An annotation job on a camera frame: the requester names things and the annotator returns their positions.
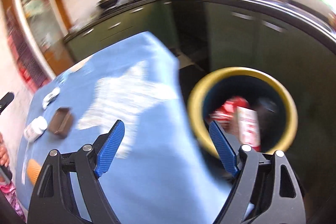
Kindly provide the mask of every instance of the red packaging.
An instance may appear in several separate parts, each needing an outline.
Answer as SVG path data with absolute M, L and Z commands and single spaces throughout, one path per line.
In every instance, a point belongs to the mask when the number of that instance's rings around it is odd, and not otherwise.
M 210 114 L 210 121 L 216 120 L 220 123 L 223 129 L 228 129 L 233 114 L 237 107 L 249 107 L 249 103 L 240 96 L 234 96 Z
M 235 135 L 241 144 L 248 144 L 260 152 L 258 115 L 254 110 L 236 107 L 228 132 Z

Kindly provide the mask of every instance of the small brown tray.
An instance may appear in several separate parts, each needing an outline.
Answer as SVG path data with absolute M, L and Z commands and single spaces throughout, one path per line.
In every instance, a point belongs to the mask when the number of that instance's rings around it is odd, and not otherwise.
M 54 116 L 52 117 L 48 125 L 48 131 L 61 138 L 66 138 L 72 126 L 73 120 L 74 118 L 70 112 L 70 108 L 60 107 L 56 110 Z

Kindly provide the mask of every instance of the frying pan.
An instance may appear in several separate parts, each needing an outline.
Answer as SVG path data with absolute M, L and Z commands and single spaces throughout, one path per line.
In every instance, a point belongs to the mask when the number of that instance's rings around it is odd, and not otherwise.
M 100 0 L 97 4 L 103 10 L 110 8 L 118 3 L 118 0 Z

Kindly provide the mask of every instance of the red object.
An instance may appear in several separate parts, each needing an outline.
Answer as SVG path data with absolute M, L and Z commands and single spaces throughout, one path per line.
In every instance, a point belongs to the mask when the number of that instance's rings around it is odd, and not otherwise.
M 210 119 L 218 121 L 222 128 L 228 129 L 233 114 L 238 106 L 248 108 L 249 103 L 243 97 L 234 96 L 226 100 L 221 107 L 211 113 Z

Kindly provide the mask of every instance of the bottle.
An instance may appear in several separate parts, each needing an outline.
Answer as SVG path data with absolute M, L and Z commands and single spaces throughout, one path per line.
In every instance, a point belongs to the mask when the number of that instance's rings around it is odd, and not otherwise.
M 43 132 L 47 129 L 47 121 L 42 116 L 39 116 L 32 120 L 32 122 L 26 126 L 24 130 L 24 137 L 29 142 L 34 142 L 38 137 L 40 137 Z

